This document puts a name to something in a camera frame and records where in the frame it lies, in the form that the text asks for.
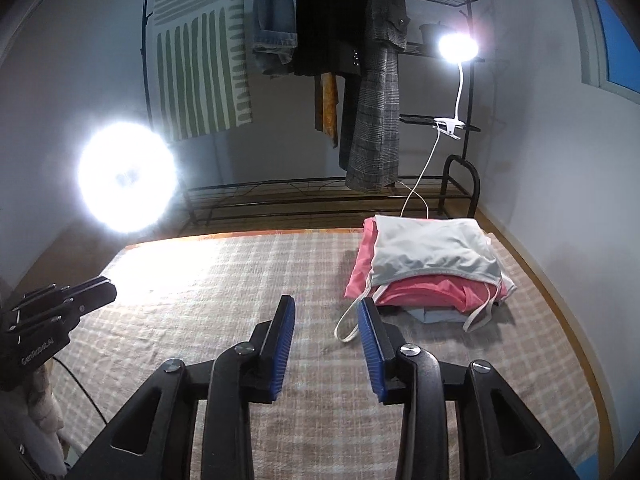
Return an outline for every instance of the white cable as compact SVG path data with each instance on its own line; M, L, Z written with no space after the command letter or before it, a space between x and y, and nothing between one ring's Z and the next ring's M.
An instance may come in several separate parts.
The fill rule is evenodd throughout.
M407 184L405 184L402 180L398 180L398 184L402 184L405 188L411 191L411 188L407 186ZM427 204L427 201L423 199L422 195L417 191L414 191L414 194L416 194L418 197L420 197L420 200L422 200L422 203L424 204L425 208L427 208L427 218L429 218L429 205Z
M431 157L433 156L433 152L436 151L436 146L438 145L438 141L440 140L440 132L441 132L440 125L438 123L436 123L436 127L438 129L438 137L436 137L436 141L433 143L433 149L431 150L431 154L429 155L429 158L427 159L427 163L424 165L424 168L422 168L422 173L418 177L418 180L416 181L414 188L411 190L411 193L409 193L409 195L406 197L406 200L404 201L404 205L402 206L402 211L400 211L400 218L402 218L402 215L404 214L404 208L406 208L406 205L409 202L409 199L411 198L411 195L413 193L415 193L416 195L420 196L419 194L417 194L415 192L415 189L418 187L418 184L420 184L420 180L421 180L422 176L424 175L424 172L427 171L427 166L431 162Z
M458 106L460 106L460 96L462 95L462 83L465 80L462 72L462 63L458 63L458 70L460 70L460 86L458 87L458 98L456 99L456 115L454 116L456 120L458 120Z

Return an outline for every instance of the round bright light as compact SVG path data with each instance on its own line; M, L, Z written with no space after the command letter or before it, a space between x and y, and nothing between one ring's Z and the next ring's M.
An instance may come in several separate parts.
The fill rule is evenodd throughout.
M99 221L116 231L138 231L160 218L174 193L174 158L149 129L116 123L85 147L78 181Z
M478 55L478 44L466 34L446 34L438 44L442 57L452 63L469 61Z

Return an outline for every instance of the jeans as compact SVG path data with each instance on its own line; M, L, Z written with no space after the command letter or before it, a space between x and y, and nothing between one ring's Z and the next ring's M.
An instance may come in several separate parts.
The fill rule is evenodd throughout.
M293 0L254 0L254 55L263 74L291 72L298 44Z

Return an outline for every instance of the metal screw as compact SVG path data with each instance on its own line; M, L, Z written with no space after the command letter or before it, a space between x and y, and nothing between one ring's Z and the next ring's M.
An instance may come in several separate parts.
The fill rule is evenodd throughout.
M417 356L421 350L418 345L414 345L413 343L405 343L400 347L400 352L402 355L406 355L407 357Z
M249 355L255 351L255 346L248 341L244 341L234 346L234 350L238 355Z
M471 366L476 372L480 374L487 374L491 371L491 365L484 359L478 359L477 361L473 361L471 363Z
M177 372L181 366L182 361L180 361L180 359L167 359L164 363L162 363L162 370L170 374L172 372Z

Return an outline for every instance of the plaid coat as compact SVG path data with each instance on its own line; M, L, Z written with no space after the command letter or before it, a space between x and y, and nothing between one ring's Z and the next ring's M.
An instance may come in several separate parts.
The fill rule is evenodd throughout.
M340 167L346 185L380 191L398 179L398 51L406 48L404 0L367 0L362 78L346 78Z

